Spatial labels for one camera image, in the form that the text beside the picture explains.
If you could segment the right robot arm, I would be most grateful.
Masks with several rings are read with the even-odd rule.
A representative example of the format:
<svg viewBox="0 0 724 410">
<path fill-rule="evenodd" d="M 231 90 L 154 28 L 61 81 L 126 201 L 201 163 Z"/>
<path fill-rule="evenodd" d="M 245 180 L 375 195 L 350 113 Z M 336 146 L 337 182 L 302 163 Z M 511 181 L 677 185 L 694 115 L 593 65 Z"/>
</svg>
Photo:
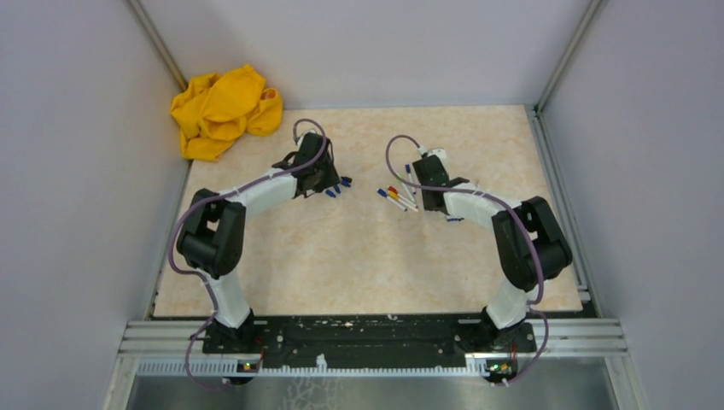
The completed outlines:
<svg viewBox="0 0 724 410">
<path fill-rule="evenodd" d="M 482 310 L 481 340 L 492 352 L 504 351 L 528 309 L 542 301 L 546 283 L 573 260 L 551 206 L 541 196 L 506 200 L 468 179 L 454 179 L 438 155 L 425 154 L 407 169 L 420 185 L 426 211 L 475 222 L 493 233 L 504 280 Z"/>
</svg>

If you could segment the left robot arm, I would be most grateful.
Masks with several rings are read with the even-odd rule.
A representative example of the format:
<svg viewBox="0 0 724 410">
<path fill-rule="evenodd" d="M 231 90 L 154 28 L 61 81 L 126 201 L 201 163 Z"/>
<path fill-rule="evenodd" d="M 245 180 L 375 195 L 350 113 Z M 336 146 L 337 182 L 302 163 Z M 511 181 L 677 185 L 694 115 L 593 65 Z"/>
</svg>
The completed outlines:
<svg viewBox="0 0 724 410">
<path fill-rule="evenodd" d="M 329 138 L 309 132 L 296 143 L 295 151 L 253 181 L 221 192 L 197 191 L 174 228 L 169 265 L 174 272 L 202 280 L 212 301 L 212 321 L 225 328 L 222 341 L 237 354 L 248 352 L 256 341 L 255 329 L 246 325 L 253 310 L 235 272 L 247 221 L 342 182 Z"/>
</svg>

